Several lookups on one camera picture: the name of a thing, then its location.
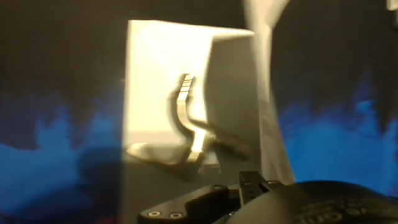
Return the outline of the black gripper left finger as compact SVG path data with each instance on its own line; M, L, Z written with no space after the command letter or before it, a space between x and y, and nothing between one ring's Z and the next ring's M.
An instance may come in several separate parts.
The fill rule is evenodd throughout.
M188 107L194 82L194 75L181 75L170 103L172 121L184 137L182 144L137 142L126 149L128 155L182 180L197 177L209 160L217 158L215 149L235 154L241 149L236 136L190 118ZM237 206L231 192L225 185L208 185L140 212L137 223L215 223Z

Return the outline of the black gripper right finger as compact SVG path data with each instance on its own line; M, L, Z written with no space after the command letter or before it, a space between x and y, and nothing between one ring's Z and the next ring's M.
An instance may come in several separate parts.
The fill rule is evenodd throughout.
M242 171L239 173L239 201L245 205L258 196L281 187L276 180L266 180L257 171Z

